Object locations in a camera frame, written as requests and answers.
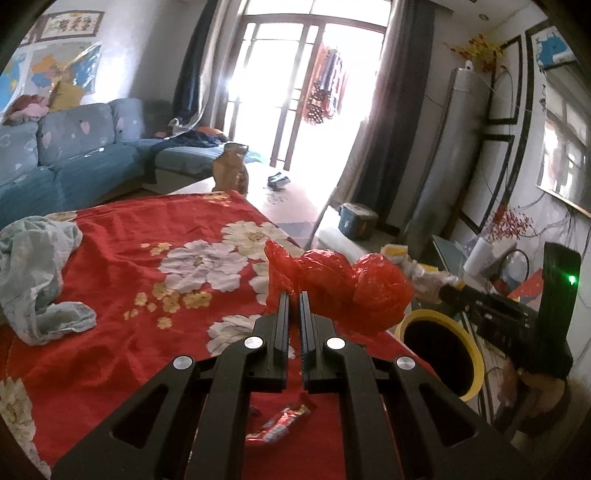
fabric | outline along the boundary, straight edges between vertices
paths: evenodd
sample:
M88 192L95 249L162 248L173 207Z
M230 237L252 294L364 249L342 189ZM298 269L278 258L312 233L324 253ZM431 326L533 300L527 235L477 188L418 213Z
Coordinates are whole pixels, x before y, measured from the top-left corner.
M137 98L118 98L109 102L113 113L115 142L129 142L144 137L144 103Z
M96 313L83 303L53 303L63 287L61 271L81 242L75 224L39 216L0 232L0 306L26 344L45 345L96 326Z
M34 168L0 187L0 228L29 215L65 209L63 192L47 167Z
M303 118L310 124L321 124L340 111L345 94L346 70L336 49L319 50Z
M207 135L211 135L213 137L216 137L220 142L225 143L225 142L229 142L229 138L228 136L222 132L221 130L217 129L217 128L212 128L212 127L197 127L195 129L197 132L202 132L204 134Z
M0 185L37 167L37 124L0 127Z
M212 176L212 163L223 153L224 145L214 148L176 147L160 152L155 159L155 167L187 175L195 180ZM259 162L265 165L270 160L257 152L248 151L244 163Z
M156 166L155 159L159 152L171 147L195 147L195 148L213 148L217 147L221 142L203 132L191 130L176 137L169 138L157 144L154 144L150 151L150 158L145 164L145 171L148 183L156 183Z
M91 207L122 183L141 178L144 168L138 157L133 147L115 144L55 162L51 170L63 191L65 209Z
M50 113L39 121L39 163L52 165L115 142L111 107L82 105Z
M203 75L201 77L204 88L203 112L194 115L189 122L189 127L199 125L216 125L216 115L219 110L219 102L227 88L225 68L228 56L232 49L231 39L236 34L246 2L242 0L219 0L213 16L212 27L209 30L209 38L206 42L204 55Z
M49 113L49 98L41 95L21 95L4 114L4 125L21 125L37 122Z
M203 113L204 100L209 94L211 79L206 79L205 76L208 75L206 68L211 75L211 57L217 40L217 31L221 27L222 19L216 20L219 25L213 24L219 1L207 0L183 61L173 99L173 114L181 124L193 121L192 126L197 124Z
M76 108L80 105L84 95L86 95L84 87L72 85L62 80L56 85L56 89L51 94L49 111L53 113Z
M392 208L413 146L433 49L435 8L428 0L393 3L369 124L359 156L350 158L363 166L346 201L366 205L381 222Z
M231 327L224 337L247 335L245 324L265 311L263 294L251 285L268 284L260 252L267 238L287 242L284 232L234 192L128 200L78 211L75 221L84 241L63 270L57 301L84 302L96 312L97 326L35 348L0 327L0 381L22 382L36 428L33 442L50 466L175 357L206 359L209 349L227 343L216 324ZM220 244L238 246L227 254ZM244 264L237 252L248 263L234 274ZM207 268L201 267L204 260ZM171 275L176 277L169 285L180 277L194 290L170 290ZM240 277L237 288L233 275ZM294 325L290 335L295 359L289 361L287 390L252 395L265 420L302 390ZM350 340L380 358L408 353L385 332ZM272 450L245 451L243 480L301 480L319 472L326 480L345 478L339 399L313 397L317 410L300 429Z

glass door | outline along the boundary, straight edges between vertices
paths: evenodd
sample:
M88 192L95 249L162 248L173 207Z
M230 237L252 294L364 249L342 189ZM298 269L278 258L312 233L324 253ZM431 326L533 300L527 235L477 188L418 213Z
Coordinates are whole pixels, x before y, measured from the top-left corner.
M318 30L303 23L249 22L239 32L224 127L231 140L267 156L273 167L287 158Z

hanging clothes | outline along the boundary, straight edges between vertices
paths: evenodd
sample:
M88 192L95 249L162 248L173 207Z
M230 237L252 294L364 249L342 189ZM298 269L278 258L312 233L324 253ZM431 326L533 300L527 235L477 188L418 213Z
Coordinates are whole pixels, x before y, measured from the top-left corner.
M340 112L347 81L346 69L340 52L320 47L312 72L312 81L304 103L303 119L310 124L321 124Z

world map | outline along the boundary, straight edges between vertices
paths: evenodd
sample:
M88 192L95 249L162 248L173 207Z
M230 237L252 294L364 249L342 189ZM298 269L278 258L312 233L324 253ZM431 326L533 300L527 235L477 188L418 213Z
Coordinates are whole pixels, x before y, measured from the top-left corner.
M15 55L0 75L0 112L10 104L14 92L21 83L21 63L25 58L24 54Z

clothes pile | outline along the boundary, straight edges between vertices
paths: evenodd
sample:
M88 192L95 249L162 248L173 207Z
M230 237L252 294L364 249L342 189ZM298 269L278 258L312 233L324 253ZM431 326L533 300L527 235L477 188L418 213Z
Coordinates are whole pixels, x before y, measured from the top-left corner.
M38 121L49 113L49 98L41 95L21 95L4 115L4 125L15 127Z

